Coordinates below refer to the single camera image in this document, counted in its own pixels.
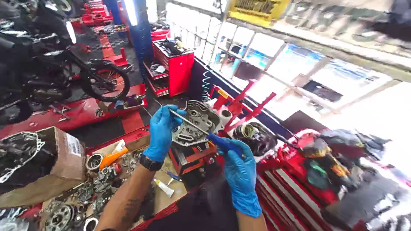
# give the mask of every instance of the hand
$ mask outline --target hand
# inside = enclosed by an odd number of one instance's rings
[[[238,140],[229,140],[232,144],[242,149],[241,157],[233,150],[220,154],[225,159],[224,174],[231,189],[233,206],[239,212],[257,218],[261,215],[261,207],[255,191],[256,162],[250,147]]]
[[[176,105],[166,105],[153,115],[150,120],[150,146],[143,152],[150,160],[164,162],[171,146],[171,131],[182,123],[182,119],[173,115],[169,108],[182,116],[187,113],[178,110]]]

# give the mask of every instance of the red motorcycle lift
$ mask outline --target red motorcycle lift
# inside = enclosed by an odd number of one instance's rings
[[[127,95],[142,95],[145,93],[145,85],[140,84],[130,87],[130,91]],[[116,92],[106,93],[106,96],[114,95]],[[100,102],[94,98],[87,98],[77,100],[67,105],[62,105],[62,109],[59,110],[55,106],[51,106],[51,109],[46,111],[34,112],[32,116],[21,123],[7,125],[0,131],[0,138],[15,134],[21,131],[34,132],[47,127],[56,126],[63,131],[69,131],[84,125],[97,123],[109,118],[127,114],[140,107],[146,107],[147,101],[144,98],[143,103],[138,106],[130,107],[125,110],[118,110],[114,113],[106,112],[99,115],[97,113],[100,110],[98,105]],[[113,108],[115,103],[111,103],[108,108]]]

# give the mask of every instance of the blue screwdriver handle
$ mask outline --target blue screwdriver handle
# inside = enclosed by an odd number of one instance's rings
[[[210,132],[207,136],[207,138],[209,140],[211,140],[211,142],[213,142],[215,145],[217,145],[217,147],[223,151],[223,152],[228,152],[229,150],[233,150],[235,151],[239,157],[242,158],[242,149],[240,147],[238,147],[237,145],[234,145],[232,143],[230,143],[230,141],[223,139],[215,134],[213,134],[212,132]]]
[[[176,176],[176,175],[172,174],[172,173],[169,172],[169,171],[167,171],[167,174],[168,174],[171,178],[173,178],[174,180],[181,181],[181,178],[180,178],[179,176]]]

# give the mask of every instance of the forearm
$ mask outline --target forearm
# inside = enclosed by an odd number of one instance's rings
[[[248,216],[244,213],[237,211],[237,219],[238,219],[238,229],[240,231],[267,230],[266,221],[264,219],[263,214],[261,214],[257,218],[254,218],[254,217]]]
[[[154,174],[155,171],[149,171],[138,165],[132,176],[107,203],[96,231],[108,228],[116,231],[128,230],[140,210],[141,202],[151,185]]]

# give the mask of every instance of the blue column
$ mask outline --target blue column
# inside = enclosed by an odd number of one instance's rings
[[[113,16],[113,22],[115,25],[121,25],[123,22],[120,18],[120,12],[118,10],[117,0],[103,0],[104,4],[106,4],[107,9]]]
[[[147,6],[145,0],[133,0],[136,8],[137,25],[130,26],[130,37],[134,46],[134,52],[139,61],[139,71],[143,78],[146,78],[147,72],[143,65],[143,60],[152,60],[154,58],[152,41],[151,41],[151,26],[148,22]]]

